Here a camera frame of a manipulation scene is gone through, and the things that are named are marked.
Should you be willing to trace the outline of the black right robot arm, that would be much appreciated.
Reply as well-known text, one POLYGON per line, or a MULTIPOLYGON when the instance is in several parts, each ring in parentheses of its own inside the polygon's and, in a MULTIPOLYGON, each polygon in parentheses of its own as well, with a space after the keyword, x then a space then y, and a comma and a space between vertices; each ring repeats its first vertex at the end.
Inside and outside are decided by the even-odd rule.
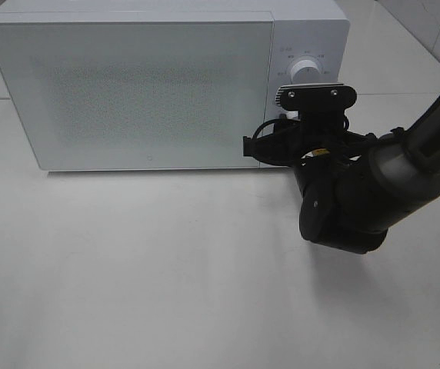
POLYGON ((293 170, 302 196, 301 236, 355 254, 381 246, 388 230, 440 196, 440 95, 408 129, 383 136, 349 128, 355 89, 342 83, 285 85, 287 114, 242 139, 243 154, 293 170))

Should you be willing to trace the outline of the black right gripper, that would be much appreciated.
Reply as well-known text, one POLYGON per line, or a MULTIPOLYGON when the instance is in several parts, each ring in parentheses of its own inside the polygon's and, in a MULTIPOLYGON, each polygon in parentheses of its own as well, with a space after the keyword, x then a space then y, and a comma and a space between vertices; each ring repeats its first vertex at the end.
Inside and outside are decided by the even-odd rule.
POLYGON ((262 164, 290 167, 322 149, 327 155, 352 158, 376 143, 374 134, 349 131, 349 120, 309 121, 277 118, 260 125, 251 137, 242 138, 242 154, 262 164))

